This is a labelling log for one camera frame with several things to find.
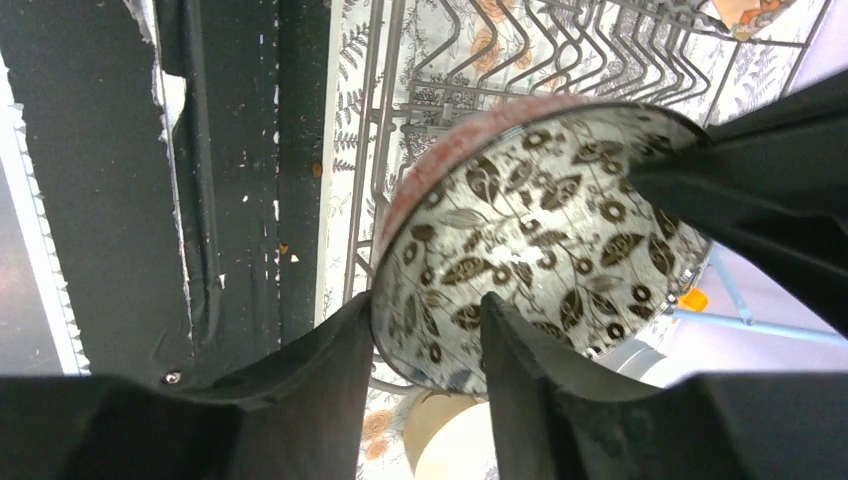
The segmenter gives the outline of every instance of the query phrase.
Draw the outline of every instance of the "metal bolt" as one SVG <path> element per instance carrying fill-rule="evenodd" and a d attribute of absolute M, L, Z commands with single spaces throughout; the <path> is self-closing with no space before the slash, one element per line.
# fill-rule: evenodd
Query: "metal bolt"
<path fill-rule="evenodd" d="M 182 380 L 182 378 L 183 374 L 178 370 L 174 370 L 172 372 L 166 373 L 165 376 L 162 377 L 162 381 L 165 382 L 166 385 L 176 385 L 180 383 L 180 380 Z"/>

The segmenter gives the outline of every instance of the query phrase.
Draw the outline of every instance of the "patterned plate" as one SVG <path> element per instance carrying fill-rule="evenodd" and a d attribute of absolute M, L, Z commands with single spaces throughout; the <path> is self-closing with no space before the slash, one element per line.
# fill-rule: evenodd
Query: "patterned plate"
<path fill-rule="evenodd" d="M 668 307 L 710 247 L 641 198 L 628 169 L 706 141 L 669 110 L 588 103 L 477 148 L 383 247 L 371 309 L 382 357 L 427 388 L 485 393 L 489 291 L 587 357 L 614 348 Z"/>

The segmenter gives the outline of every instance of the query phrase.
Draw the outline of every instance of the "orange object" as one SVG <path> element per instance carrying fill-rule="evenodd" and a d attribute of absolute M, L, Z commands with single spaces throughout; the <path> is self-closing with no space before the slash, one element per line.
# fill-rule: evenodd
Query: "orange object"
<path fill-rule="evenodd" d="M 689 290 L 689 293 L 680 297 L 678 302 L 681 307 L 686 308 L 687 310 L 703 312 L 704 309 L 707 308 L 707 305 L 710 304 L 710 299 L 707 297 L 707 294 L 701 290 L 693 288 Z"/>

